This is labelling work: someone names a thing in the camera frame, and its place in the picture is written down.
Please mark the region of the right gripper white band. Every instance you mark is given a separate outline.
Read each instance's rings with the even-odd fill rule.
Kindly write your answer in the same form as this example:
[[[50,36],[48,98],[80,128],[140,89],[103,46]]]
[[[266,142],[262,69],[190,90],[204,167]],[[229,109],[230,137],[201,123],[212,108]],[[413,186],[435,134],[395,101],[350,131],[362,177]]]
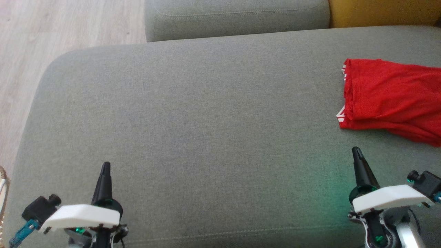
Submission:
[[[349,194],[351,212],[365,215],[374,211],[426,204],[433,206],[433,201],[409,185],[396,185],[380,188],[362,150],[352,149],[356,187]]]

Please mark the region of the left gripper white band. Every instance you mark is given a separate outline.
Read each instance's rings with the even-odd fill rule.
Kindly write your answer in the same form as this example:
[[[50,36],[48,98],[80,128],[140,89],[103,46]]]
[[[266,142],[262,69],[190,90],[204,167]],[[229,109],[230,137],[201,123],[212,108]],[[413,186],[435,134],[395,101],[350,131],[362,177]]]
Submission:
[[[110,205],[99,207],[112,199],[111,163],[104,162],[96,187],[93,193],[91,205],[76,204],[57,207],[57,204],[47,200],[44,204],[44,222],[39,232],[46,230],[71,229],[71,228],[104,228],[113,229],[120,224],[123,208],[119,202],[113,200]]]

